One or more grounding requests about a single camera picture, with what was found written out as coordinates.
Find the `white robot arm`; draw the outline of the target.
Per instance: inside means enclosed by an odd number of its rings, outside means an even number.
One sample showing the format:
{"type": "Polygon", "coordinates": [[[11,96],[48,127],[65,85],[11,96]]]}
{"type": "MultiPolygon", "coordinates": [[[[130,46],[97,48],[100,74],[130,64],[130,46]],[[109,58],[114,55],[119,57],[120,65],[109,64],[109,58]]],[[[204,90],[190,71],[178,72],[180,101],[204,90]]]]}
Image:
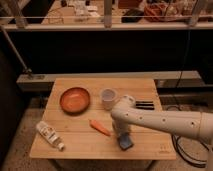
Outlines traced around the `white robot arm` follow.
{"type": "Polygon", "coordinates": [[[112,108],[111,117],[127,124],[213,143],[213,114],[193,111],[141,110],[135,99],[124,95],[112,108]]]}

